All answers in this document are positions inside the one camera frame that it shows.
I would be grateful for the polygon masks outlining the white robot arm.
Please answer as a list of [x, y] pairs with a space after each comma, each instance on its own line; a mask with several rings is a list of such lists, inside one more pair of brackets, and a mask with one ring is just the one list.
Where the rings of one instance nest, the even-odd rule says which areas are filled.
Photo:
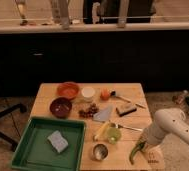
[[189, 145], [189, 125], [185, 117], [180, 108], [157, 110], [152, 123], [141, 133], [139, 142], [144, 142], [145, 149], [150, 149], [161, 144], [168, 134], [174, 134]]

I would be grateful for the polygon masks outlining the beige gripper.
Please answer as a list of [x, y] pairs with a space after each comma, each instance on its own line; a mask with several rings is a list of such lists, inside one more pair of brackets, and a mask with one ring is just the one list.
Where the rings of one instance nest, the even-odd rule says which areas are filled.
[[142, 132], [138, 142], [144, 144], [142, 152], [148, 152], [150, 149], [154, 147], [154, 145], [150, 142], [150, 135], [147, 130], [144, 130]]

